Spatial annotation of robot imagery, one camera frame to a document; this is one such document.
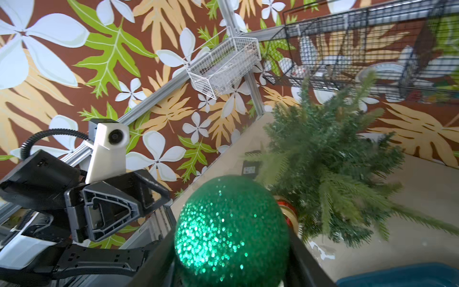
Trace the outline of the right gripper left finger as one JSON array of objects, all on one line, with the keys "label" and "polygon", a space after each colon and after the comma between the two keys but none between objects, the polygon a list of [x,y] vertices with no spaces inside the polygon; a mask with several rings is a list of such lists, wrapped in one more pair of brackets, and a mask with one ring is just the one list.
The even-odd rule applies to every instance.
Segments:
[{"label": "right gripper left finger", "polygon": [[174,287],[176,259],[174,237],[165,237],[149,255],[127,287]]}]

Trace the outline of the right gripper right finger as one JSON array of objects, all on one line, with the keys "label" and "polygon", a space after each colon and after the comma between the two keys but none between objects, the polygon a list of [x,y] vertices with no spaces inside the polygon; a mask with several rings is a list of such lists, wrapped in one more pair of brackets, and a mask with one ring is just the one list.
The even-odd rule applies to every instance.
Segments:
[{"label": "right gripper right finger", "polygon": [[289,229],[289,258],[286,271],[286,286],[337,287],[293,229]]}]

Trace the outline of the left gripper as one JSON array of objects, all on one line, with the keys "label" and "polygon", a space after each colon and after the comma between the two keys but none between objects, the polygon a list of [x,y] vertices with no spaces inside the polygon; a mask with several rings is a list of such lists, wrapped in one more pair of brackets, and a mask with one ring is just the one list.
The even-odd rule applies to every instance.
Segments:
[{"label": "left gripper", "polygon": [[146,170],[123,175],[127,191],[105,182],[80,183],[64,193],[75,242],[100,242],[168,203],[170,191]]}]

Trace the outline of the red gold striped ornament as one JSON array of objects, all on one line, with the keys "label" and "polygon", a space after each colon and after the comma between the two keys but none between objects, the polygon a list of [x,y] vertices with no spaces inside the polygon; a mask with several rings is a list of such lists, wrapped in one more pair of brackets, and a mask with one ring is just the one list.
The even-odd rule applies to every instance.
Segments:
[{"label": "red gold striped ornament", "polygon": [[274,196],[277,204],[283,213],[283,216],[288,226],[293,229],[294,233],[298,235],[300,229],[300,223],[298,220],[298,213],[294,208],[293,204],[282,196]]}]

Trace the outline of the green glitter ball ornament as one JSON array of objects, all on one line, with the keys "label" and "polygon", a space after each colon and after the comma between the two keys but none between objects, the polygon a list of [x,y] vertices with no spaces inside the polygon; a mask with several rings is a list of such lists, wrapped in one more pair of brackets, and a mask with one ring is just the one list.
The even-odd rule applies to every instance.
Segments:
[{"label": "green glitter ball ornament", "polygon": [[289,226],[273,195],[237,175],[211,179],[182,208],[174,248],[186,287],[277,287]]}]

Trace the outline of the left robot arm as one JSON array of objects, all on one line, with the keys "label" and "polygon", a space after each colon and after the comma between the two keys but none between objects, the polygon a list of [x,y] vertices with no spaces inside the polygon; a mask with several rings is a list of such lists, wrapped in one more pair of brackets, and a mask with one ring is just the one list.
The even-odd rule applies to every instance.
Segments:
[{"label": "left robot arm", "polygon": [[[92,150],[87,171],[33,146],[48,136],[81,138]],[[129,277],[131,286],[169,287],[175,266],[173,233],[133,249],[94,249],[101,242],[170,201],[146,170],[126,168],[129,128],[100,121],[89,134],[49,129],[20,149],[20,163],[1,180],[1,197],[27,209],[1,242],[1,279],[24,287],[69,277]]]}]

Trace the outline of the small green christmas tree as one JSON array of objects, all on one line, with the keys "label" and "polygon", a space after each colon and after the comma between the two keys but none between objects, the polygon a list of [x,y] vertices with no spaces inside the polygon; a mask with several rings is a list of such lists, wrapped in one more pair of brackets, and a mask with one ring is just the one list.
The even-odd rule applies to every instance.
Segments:
[{"label": "small green christmas tree", "polygon": [[294,206],[302,239],[326,236],[358,248],[374,233],[388,240],[387,221],[394,216],[458,235],[456,226],[392,201],[403,186],[386,179],[402,166],[404,154],[391,145],[390,132],[374,140],[361,135],[384,112],[359,109],[375,74],[322,105],[310,99],[309,83],[303,81],[298,106],[273,109],[274,120],[264,128],[268,147],[245,156],[259,163],[257,182]]}]

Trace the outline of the black pad left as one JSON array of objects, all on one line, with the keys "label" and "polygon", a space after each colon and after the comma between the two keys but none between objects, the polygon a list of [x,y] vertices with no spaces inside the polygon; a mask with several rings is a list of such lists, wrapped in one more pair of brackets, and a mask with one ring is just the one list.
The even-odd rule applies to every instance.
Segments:
[{"label": "black pad left", "polygon": [[255,150],[245,153],[243,167],[241,175],[250,179],[255,180],[259,175],[259,170],[261,166],[260,161],[249,161],[246,158],[252,154],[258,155],[261,154],[261,150]]}]

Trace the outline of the teal plastic bin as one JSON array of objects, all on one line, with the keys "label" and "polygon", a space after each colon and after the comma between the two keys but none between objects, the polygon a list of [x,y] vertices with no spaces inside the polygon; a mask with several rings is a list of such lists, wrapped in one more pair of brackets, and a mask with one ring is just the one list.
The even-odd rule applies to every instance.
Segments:
[{"label": "teal plastic bin", "polygon": [[349,276],[339,287],[457,287],[459,270],[441,263],[414,264]]}]

